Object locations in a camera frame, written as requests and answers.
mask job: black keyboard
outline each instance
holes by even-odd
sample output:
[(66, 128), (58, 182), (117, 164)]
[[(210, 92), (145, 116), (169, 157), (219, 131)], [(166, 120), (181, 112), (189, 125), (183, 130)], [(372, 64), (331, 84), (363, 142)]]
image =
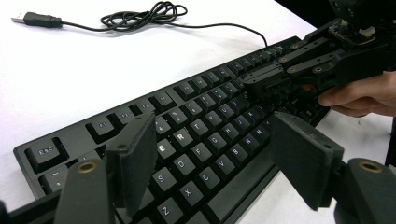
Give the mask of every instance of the black keyboard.
[(37, 198), (61, 189), (68, 167), (102, 159), (106, 147), (135, 116), (155, 112), (158, 160), (139, 212), (120, 223), (234, 223), (271, 182), (269, 158), (274, 111), (313, 126), (328, 109), (314, 91), (290, 82), (251, 99), (243, 78), (277, 64), (292, 37), (84, 119), (14, 149)]

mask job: usb cable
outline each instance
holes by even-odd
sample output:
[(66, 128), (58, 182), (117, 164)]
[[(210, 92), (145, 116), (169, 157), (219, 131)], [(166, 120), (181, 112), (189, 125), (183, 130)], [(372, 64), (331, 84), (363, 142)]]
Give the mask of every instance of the usb cable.
[(145, 12), (122, 11), (104, 16), (101, 19), (101, 23), (104, 24), (106, 28), (102, 28), (102, 29), (91, 28), (68, 21), (62, 21), (62, 19), (58, 17), (53, 17), (50, 15), (40, 15), (34, 12), (21, 13), (17, 17), (11, 19), (14, 22), (24, 23), (30, 26), (41, 26), (46, 28), (62, 28), (63, 25), (69, 25), (94, 32), (106, 32), (106, 31), (132, 32), (144, 27), (149, 23), (159, 24), (159, 25), (166, 24), (180, 28), (191, 28), (191, 29), (201, 29), (201, 28), (209, 28), (215, 26), (235, 26), (248, 30), (256, 35), (259, 35), (264, 41), (265, 47), (267, 47), (267, 41), (262, 34), (242, 25), (238, 25), (234, 23), (215, 23), (215, 24), (202, 25), (202, 26), (189, 26), (189, 25), (180, 25), (177, 23), (173, 23), (173, 21), (175, 21), (177, 17), (184, 16), (187, 14), (187, 12), (188, 12), (187, 9), (182, 5), (173, 5), (171, 2), (158, 2), (157, 4), (154, 5), (151, 11), (145, 11)]

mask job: human hand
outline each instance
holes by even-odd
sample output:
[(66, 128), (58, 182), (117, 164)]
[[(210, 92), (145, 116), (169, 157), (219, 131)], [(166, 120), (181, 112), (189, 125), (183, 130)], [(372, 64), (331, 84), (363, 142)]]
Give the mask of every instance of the human hand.
[(370, 113), (396, 117), (396, 72), (384, 72), (323, 92), (318, 102), (351, 117)]

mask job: finger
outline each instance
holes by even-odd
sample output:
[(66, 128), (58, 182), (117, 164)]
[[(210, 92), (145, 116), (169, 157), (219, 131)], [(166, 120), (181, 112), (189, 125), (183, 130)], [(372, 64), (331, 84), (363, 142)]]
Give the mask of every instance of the finger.
[(363, 97), (349, 103), (343, 104), (341, 106), (349, 108), (349, 109), (366, 109), (366, 108), (374, 108), (380, 107), (383, 104), (379, 103), (377, 100), (371, 97)]
[(340, 105), (331, 106), (331, 109), (355, 118), (366, 116), (372, 112), (370, 109), (349, 109)]
[(384, 73), (376, 77), (357, 80), (341, 87), (334, 87), (323, 92), (318, 101), (321, 105), (344, 105), (361, 97), (371, 96), (375, 99), (386, 98), (394, 90), (395, 74)]

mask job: white surface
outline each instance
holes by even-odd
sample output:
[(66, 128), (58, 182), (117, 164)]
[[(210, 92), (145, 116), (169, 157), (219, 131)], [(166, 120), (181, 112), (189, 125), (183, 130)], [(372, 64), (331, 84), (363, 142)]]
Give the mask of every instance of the white surface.
[[(122, 11), (149, 10), (157, 1), (3, 1), (0, 7), (0, 199), (12, 211), (34, 197), (13, 148), (263, 47), (256, 35), (233, 27), (204, 30), (150, 26), (129, 35), (76, 28), (48, 30), (11, 21), (22, 11), (92, 27)], [(272, 0), (185, 1), (178, 23), (234, 22), (255, 29), (269, 44), (314, 30)], [(352, 119), (330, 113), (318, 126), (346, 149), (346, 161), (383, 162), (391, 118)], [(310, 211), (280, 174), (241, 223), (334, 223), (332, 209)]]

